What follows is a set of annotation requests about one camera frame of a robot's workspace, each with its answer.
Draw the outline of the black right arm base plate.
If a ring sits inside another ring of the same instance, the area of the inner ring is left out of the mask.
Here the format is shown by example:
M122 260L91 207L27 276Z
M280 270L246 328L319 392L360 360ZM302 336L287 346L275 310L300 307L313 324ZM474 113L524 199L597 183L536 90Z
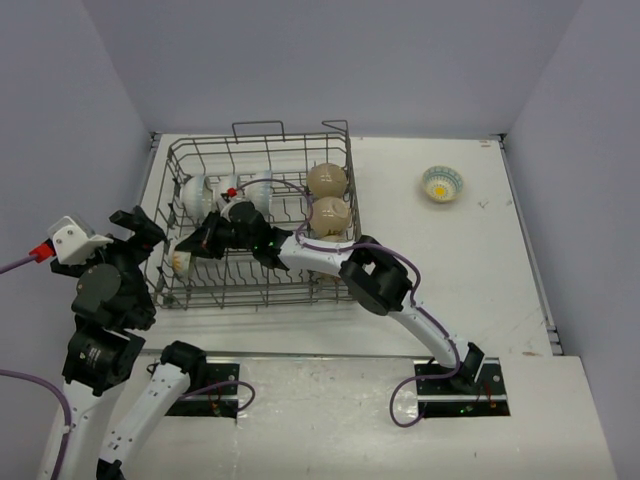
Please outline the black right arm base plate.
M456 379L427 380L440 372L437 363L414 365L419 414L431 418L503 417L510 415L501 364L497 358L485 360L478 381L465 386Z

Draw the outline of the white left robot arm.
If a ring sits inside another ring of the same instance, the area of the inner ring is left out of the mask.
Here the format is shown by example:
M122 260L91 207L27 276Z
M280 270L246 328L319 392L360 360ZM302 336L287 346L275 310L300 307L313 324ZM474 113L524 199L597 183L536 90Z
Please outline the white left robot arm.
M203 350L181 341L167 346L143 393L117 425L110 420L145 344L141 332L156 308L141 271L163 230L136 206L110 222L130 231L126 240L95 233L65 216L48 230L53 273L76 279L71 304L75 331L62 368L62 403L42 459L41 479L122 479L169 408L208 379Z

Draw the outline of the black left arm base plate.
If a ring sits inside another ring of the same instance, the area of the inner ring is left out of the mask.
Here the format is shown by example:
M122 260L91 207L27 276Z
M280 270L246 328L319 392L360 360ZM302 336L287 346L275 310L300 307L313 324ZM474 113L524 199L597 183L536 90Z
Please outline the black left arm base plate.
M238 363L208 363L204 377L188 392L205 387L235 381L240 378ZM225 385L207 392L177 400L166 412L167 417L237 418L239 408L237 385Z

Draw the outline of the yellow green patterned bowl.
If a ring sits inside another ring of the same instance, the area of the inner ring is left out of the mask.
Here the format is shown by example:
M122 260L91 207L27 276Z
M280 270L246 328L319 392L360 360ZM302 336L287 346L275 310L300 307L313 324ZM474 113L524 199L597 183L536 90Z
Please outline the yellow green patterned bowl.
M456 170L436 165L428 168L422 174L421 184L430 200L436 203L450 203L462 193L464 179Z

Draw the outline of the cream floral patterned bowl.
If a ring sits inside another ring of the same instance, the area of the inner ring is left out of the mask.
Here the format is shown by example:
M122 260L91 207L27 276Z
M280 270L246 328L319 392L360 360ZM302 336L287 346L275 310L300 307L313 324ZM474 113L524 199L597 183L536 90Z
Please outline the cream floral patterned bowl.
M177 249L179 243L178 239L172 241L168 252L169 263L175 276L182 280L188 280L194 269L194 260L190 252Z

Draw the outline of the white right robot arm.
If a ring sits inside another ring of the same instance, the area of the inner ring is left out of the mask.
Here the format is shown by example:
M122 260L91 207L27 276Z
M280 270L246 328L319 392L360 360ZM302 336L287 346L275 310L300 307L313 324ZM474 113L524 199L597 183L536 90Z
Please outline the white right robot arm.
M454 391L467 393L481 382L484 352L427 311L417 298L418 268L371 236L351 242L309 239L300 230L271 225L252 203L240 201L224 214L209 214L174 250L207 259L243 250L271 270L308 270L339 277L362 308L395 319L419 340Z

